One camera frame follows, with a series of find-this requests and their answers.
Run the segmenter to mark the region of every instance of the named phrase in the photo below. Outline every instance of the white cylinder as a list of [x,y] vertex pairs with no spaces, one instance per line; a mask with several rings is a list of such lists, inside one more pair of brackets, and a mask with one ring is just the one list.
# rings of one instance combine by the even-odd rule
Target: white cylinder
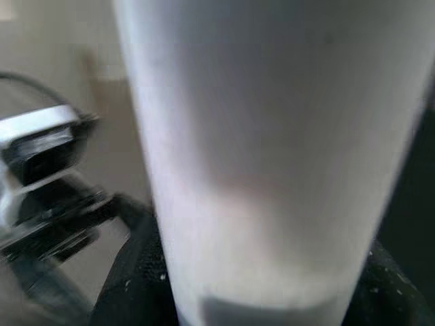
[[434,58],[432,0],[125,0],[180,318],[340,325]]

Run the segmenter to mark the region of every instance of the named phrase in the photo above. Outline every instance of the black cable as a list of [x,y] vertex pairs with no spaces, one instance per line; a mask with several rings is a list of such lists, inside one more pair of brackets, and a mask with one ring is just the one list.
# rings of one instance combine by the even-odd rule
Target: black cable
[[61,96],[58,92],[41,84],[40,82],[38,82],[36,79],[33,79],[32,77],[21,75],[19,73],[0,71],[0,79],[7,79],[12,82],[18,82],[20,84],[29,86],[37,90],[38,92],[45,94],[47,97],[51,98],[54,102],[58,103],[59,105],[69,104],[68,101],[63,96]]

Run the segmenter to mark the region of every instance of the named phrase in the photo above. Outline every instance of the white object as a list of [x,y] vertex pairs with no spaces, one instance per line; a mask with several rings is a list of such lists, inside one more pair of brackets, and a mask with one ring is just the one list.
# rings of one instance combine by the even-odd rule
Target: white object
[[0,120],[0,148],[16,139],[79,120],[68,105],[58,105]]
[[[0,149],[8,148],[16,139],[78,121],[79,117],[68,105],[49,107],[2,119],[0,120]],[[49,134],[47,137],[56,137],[62,141],[62,137],[70,136],[69,131],[61,131]],[[34,142],[33,146],[36,145],[40,147],[40,150],[44,150],[43,143]],[[67,171],[63,170],[44,180],[23,187],[0,158],[0,236],[1,233],[10,232],[13,228],[18,218],[20,205],[27,192],[65,174]]]
[[222,304],[340,325],[423,107],[435,2],[117,6],[183,322]]

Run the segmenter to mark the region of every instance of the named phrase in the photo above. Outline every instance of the white speck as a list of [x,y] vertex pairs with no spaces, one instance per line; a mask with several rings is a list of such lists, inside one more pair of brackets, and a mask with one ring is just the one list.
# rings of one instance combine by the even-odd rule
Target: white speck
[[400,280],[401,280],[403,283],[407,283],[407,281],[402,277],[402,275],[400,275],[399,273],[397,273],[397,276],[400,278]]
[[131,280],[125,282],[124,292],[128,291],[128,285],[131,283]]

